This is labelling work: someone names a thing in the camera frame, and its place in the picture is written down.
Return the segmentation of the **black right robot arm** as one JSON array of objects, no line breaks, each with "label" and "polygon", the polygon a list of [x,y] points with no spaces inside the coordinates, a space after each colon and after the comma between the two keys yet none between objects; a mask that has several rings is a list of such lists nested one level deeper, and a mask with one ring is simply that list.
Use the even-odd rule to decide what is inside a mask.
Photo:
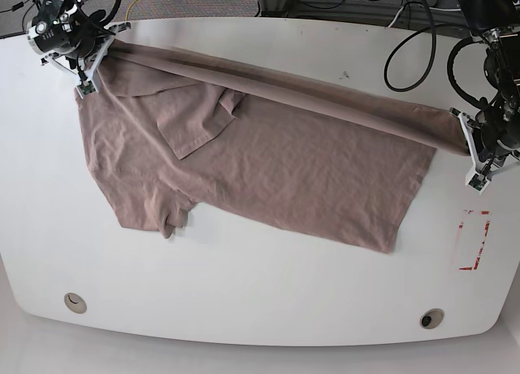
[{"label": "black right robot arm", "polygon": [[122,0],[109,12],[86,14],[86,0],[36,0],[37,15],[25,28],[26,37],[43,65],[51,64],[74,77],[84,97],[99,90],[98,68],[118,33],[131,24],[113,24]]}]

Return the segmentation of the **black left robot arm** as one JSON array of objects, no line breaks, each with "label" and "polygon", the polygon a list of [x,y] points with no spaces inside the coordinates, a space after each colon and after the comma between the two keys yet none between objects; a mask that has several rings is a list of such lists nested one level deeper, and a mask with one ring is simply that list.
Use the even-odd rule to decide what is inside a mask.
[{"label": "black left robot arm", "polygon": [[[472,35],[453,48],[448,57],[448,80],[460,97],[478,109],[468,142],[477,176],[491,179],[503,172],[506,158],[519,158],[519,0],[457,0]],[[496,96],[474,98],[463,91],[453,74],[460,50],[476,43],[487,46],[483,72]]]}]

